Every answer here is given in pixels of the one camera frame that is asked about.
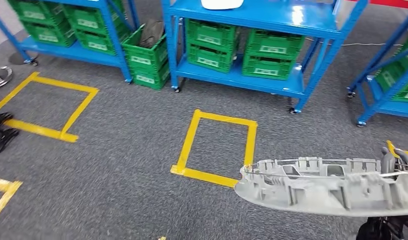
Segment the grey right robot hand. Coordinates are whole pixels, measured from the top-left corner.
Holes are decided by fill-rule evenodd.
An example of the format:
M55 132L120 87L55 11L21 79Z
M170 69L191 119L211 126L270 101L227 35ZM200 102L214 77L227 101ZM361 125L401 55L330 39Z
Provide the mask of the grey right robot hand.
M399 148L381 150L381 173L390 174L388 178L396 180L399 176L408 175L408 151Z

